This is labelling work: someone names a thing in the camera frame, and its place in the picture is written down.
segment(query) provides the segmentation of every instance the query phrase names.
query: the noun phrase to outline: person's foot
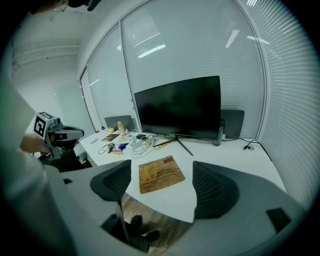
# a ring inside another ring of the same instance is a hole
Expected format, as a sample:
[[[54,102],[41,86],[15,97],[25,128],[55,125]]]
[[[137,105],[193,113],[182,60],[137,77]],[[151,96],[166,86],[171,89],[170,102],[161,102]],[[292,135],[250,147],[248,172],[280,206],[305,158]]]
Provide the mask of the person's foot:
[[[147,241],[149,242],[149,244],[157,241],[160,237],[160,231],[159,230],[155,230],[152,231],[150,233],[148,233],[145,238],[147,239]]]
[[[130,227],[136,232],[138,232],[142,223],[143,223],[143,217],[141,215],[135,215],[130,221]]]

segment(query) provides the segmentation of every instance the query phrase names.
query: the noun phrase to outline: blue object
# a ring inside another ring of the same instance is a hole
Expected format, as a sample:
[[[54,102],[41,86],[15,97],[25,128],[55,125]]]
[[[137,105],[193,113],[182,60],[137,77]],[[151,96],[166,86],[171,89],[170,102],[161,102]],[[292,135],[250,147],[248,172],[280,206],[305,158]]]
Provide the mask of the blue object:
[[[129,144],[129,143],[120,144],[120,145],[118,146],[118,149],[124,150],[128,144]]]

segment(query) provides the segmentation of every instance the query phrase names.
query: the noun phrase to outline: bottle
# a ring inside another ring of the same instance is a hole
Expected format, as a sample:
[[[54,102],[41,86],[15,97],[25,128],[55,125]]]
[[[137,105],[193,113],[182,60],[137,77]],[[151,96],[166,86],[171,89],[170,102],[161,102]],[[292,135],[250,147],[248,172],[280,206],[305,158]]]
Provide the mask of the bottle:
[[[122,136],[125,136],[125,135],[126,135],[124,125],[123,125],[120,121],[118,122],[118,129],[119,129],[119,131],[121,132],[121,135],[122,135]]]

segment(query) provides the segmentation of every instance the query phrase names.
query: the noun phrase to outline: wooden floor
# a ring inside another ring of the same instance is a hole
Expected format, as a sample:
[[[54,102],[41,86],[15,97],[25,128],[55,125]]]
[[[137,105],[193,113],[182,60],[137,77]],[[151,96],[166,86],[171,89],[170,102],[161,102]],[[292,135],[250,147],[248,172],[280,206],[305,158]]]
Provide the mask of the wooden floor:
[[[192,223],[161,214],[135,200],[128,194],[125,194],[122,198],[122,211],[124,220],[128,223],[130,223],[133,216],[142,215],[143,225],[141,227],[141,234],[154,230],[160,231],[159,240],[150,245],[148,255],[152,256],[161,255],[192,226]]]

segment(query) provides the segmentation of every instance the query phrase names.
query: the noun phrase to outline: hand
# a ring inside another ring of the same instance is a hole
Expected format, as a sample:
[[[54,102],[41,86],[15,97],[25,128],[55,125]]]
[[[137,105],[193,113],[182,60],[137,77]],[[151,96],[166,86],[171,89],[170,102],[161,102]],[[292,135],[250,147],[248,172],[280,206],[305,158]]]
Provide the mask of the hand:
[[[45,141],[36,134],[25,134],[20,144],[20,148],[28,153],[50,153],[50,150],[49,148],[47,148]]]

